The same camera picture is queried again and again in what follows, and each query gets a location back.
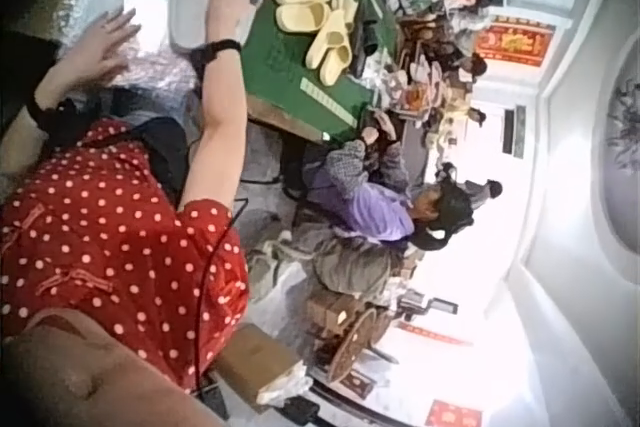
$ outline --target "white plastic bag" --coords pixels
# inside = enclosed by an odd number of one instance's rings
[[[311,388],[312,383],[311,377],[307,377],[307,366],[304,362],[300,362],[291,369],[289,375],[279,378],[260,392],[256,403],[284,407],[284,402],[287,399],[304,394]]]

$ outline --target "black wristband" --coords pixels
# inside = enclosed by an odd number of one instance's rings
[[[65,119],[74,116],[77,112],[75,104],[69,99],[60,102],[55,109],[43,109],[38,105],[35,97],[31,97],[26,107],[38,128],[47,134],[53,133],[65,122]]]
[[[218,58],[218,53],[223,50],[237,50],[242,51],[240,43],[233,39],[224,39],[217,42],[209,42],[203,48],[203,64],[207,65]]]
[[[200,82],[204,79],[205,67],[218,58],[218,54],[223,50],[237,50],[242,51],[242,46],[239,42],[233,39],[224,39],[217,42],[209,42],[202,47],[194,49],[189,55],[191,65],[196,71],[196,75]]]

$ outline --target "red banner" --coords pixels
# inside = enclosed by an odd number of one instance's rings
[[[482,412],[434,400],[426,427],[482,427]]]
[[[485,59],[540,67],[554,33],[552,25],[499,16],[478,37],[476,51]]]

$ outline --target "table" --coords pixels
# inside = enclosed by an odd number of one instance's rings
[[[381,48],[393,57],[396,23],[383,0],[371,0],[379,17]],[[372,92],[348,76],[336,85],[323,86],[317,72],[304,67],[312,35],[281,32],[275,24],[275,2],[264,0],[243,50],[245,85],[250,115],[308,140],[344,140],[353,135],[362,109]]]

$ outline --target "red polka dot dress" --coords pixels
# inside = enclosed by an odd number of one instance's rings
[[[124,129],[97,122],[4,206],[2,337],[19,334],[42,309],[77,309],[190,388],[196,330],[204,371],[246,309],[246,264],[236,232],[226,232],[229,210],[198,200],[176,212],[142,144],[86,147]]]

